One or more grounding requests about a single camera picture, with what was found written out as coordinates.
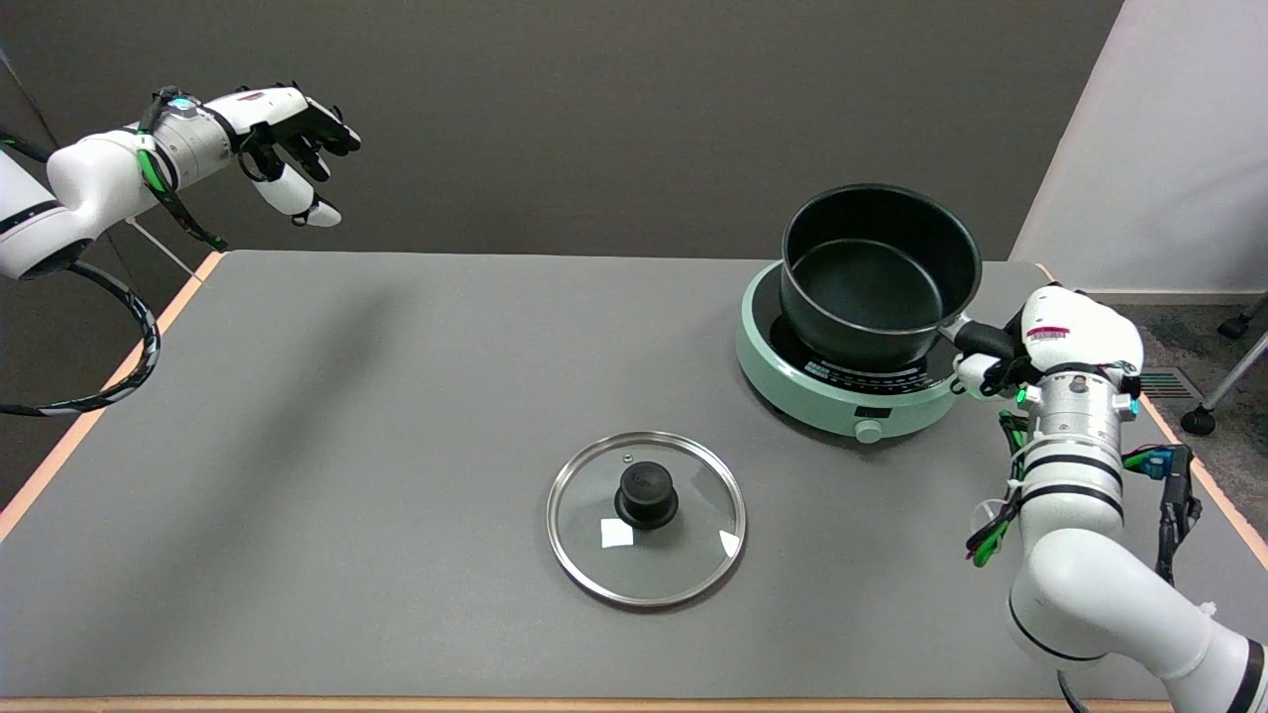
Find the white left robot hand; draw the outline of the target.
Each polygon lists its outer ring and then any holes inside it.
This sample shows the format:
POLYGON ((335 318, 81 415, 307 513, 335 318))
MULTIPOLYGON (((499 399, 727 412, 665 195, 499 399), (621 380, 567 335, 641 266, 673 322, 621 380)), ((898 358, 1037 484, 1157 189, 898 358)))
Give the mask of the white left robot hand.
POLYGON ((336 107, 322 105, 294 84, 275 84, 242 88, 202 109, 226 132, 240 171, 290 225, 331 230, 344 221, 313 185, 331 178, 325 154, 347 156, 361 148, 361 134, 336 107))

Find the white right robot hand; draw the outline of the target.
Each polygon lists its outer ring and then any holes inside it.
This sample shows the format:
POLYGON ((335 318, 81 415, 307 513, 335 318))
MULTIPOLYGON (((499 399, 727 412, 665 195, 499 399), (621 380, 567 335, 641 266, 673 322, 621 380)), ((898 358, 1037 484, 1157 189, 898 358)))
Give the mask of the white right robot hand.
POLYGON ((957 351, 956 378, 979 400, 1014 396, 1065 370, 1099 377, 1118 393, 1140 397, 1144 343, 1136 326, 1058 280, 1031 292, 1000 329, 961 315, 941 334, 957 351))

